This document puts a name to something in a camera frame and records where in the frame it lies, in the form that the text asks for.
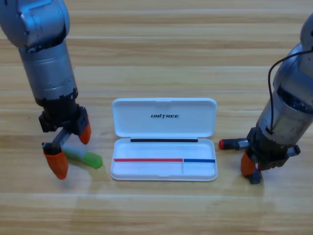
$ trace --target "blue line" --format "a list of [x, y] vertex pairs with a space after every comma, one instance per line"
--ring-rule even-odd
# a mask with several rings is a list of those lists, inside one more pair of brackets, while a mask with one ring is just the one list
[[184, 159], [184, 163], [215, 163], [215, 159]]

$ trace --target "wood grain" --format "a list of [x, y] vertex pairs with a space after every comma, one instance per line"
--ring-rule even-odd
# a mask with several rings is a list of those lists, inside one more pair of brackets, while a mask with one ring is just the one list
[[[257, 91], [267, 92], [269, 67], [74, 67], [79, 92]], [[0, 91], [30, 91], [22, 67], [0, 67]]]
[[[269, 99], [270, 66], [299, 42], [312, 0], [65, 0], [77, 102], [86, 106], [98, 153], [95, 170], [70, 161], [58, 180], [43, 156], [41, 114], [17, 49], [0, 32], [1, 235], [311, 235], [313, 127], [301, 154], [264, 171], [259, 185], [240, 174], [245, 137]], [[120, 97], [210, 97], [218, 104], [219, 175], [199, 182], [123, 182], [110, 176], [111, 104]]]

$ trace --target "black cable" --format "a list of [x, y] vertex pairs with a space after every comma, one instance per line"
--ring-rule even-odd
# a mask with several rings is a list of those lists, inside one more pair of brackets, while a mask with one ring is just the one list
[[295, 54], [292, 54], [292, 55], [289, 55], [279, 61], [277, 61], [268, 71], [268, 89], [269, 89], [269, 96], [270, 96], [270, 108], [271, 108], [271, 117], [270, 117], [270, 130], [269, 130], [269, 133], [271, 134], [272, 133], [272, 130], [273, 130], [273, 120], [274, 120], [274, 107], [273, 107], [273, 95], [272, 95], [272, 88], [270, 86], [270, 74], [272, 73], [272, 70], [278, 65], [280, 64], [281, 62], [285, 61], [285, 60], [288, 60], [294, 56], [297, 56], [297, 55], [303, 55], [303, 54], [308, 54], [308, 53], [311, 53], [313, 52], [313, 48], [311, 50], [306, 50], [306, 51], [301, 51], [301, 52], [297, 52]]

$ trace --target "open box lid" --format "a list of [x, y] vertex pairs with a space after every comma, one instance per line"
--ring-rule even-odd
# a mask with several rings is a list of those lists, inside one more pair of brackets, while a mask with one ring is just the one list
[[112, 103], [115, 133], [131, 138], [198, 138], [214, 133], [210, 98], [119, 98]]

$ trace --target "marker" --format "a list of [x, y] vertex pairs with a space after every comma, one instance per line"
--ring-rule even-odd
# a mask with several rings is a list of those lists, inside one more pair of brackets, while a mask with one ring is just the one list
[[95, 169], [98, 169], [103, 165], [102, 157], [98, 154], [90, 153], [67, 144], [62, 146], [62, 150], [67, 158], [77, 160]]

